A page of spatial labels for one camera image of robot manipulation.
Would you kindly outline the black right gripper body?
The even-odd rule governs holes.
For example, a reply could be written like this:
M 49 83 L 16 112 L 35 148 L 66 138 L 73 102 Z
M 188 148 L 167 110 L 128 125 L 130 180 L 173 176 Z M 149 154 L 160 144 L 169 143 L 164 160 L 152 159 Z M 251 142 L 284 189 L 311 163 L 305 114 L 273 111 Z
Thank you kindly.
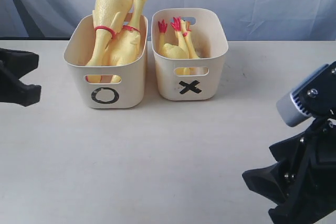
M 297 168 L 294 190 L 335 183 L 335 125 L 330 120 L 315 119 L 302 133 L 269 149 L 277 162 L 289 161 Z

